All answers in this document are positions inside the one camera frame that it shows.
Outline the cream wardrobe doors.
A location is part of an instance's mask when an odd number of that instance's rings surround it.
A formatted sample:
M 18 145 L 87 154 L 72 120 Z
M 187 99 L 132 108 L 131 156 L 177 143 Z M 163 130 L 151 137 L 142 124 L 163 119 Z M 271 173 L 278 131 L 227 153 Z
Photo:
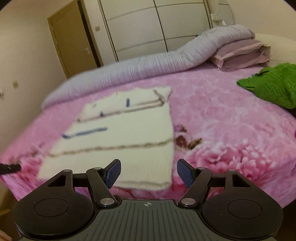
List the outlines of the cream wardrobe doors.
M 212 28 L 206 1 L 84 1 L 103 65 L 173 51 Z

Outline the mauve pillow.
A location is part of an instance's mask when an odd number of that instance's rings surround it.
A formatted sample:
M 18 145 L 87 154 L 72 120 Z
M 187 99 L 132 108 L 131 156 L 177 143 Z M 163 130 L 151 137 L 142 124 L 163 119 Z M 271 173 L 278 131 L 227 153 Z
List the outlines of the mauve pillow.
M 233 71 L 254 65 L 267 66 L 270 53 L 269 45 L 259 40 L 248 39 L 222 46 L 210 60 L 222 71 Z

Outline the brown wooden door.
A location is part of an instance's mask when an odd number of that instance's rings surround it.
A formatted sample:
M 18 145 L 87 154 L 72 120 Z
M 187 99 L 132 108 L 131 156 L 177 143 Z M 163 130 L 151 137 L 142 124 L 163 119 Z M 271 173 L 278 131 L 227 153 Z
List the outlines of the brown wooden door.
M 66 78 L 101 67 L 84 1 L 71 1 L 50 16 L 48 24 Z

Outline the green knitted sweater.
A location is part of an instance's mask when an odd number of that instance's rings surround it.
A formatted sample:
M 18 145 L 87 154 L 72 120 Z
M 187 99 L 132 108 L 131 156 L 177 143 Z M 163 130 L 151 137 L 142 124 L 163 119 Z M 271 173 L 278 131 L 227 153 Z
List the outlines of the green knitted sweater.
M 295 64 L 265 67 L 251 77 L 238 80 L 237 85 L 264 101 L 287 109 L 295 108 Z

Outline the oval vanity mirror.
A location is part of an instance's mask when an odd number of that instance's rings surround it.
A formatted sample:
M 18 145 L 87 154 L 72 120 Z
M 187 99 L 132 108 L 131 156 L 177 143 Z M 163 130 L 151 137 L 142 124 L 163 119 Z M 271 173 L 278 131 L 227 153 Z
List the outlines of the oval vanity mirror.
M 235 24 L 234 13 L 227 0 L 219 1 L 217 16 L 223 20 L 227 26 Z

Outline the grey striped duvet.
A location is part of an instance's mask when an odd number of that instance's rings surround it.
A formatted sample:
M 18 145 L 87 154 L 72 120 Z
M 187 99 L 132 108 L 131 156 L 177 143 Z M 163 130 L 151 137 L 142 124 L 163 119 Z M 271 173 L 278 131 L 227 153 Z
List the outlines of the grey striped duvet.
M 41 108 L 45 110 L 118 85 L 183 72 L 203 64 L 226 44 L 254 38 L 255 33 L 242 25 L 215 27 L 177 50 L 127 59 L 74 75 L 52 91 Z

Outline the cream knitted sweater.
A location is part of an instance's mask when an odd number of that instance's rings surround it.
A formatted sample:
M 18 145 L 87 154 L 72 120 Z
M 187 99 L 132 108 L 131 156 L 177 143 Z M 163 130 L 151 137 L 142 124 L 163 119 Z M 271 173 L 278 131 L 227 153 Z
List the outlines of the cream knitted sweater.
M 86 104 L 40 167 L 46 180 L 64 169 L 84 173 L 121 162 L 116 187 L 162 190 L 171 185 L 174 129 L 171 88 L 135 88 Z

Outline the pink rose bed blanket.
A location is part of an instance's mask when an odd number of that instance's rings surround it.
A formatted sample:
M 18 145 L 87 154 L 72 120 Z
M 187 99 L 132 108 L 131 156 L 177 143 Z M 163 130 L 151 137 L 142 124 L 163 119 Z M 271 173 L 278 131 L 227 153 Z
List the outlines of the pink rose bed blanket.
M 234 168 L 285 207 L 295 200 L 295 118 L 237 85 L 259 71 L 224 72 L 203 64 L 50 107 L 2 153 L 2 163 L 20 161 L 22 171 L 1 180 L 16 199 L 23 198 L 40 186 L 37 174 L 44 155 L 86 104 L 116 91 L 170 86 L 175 160 L 214 172 Z

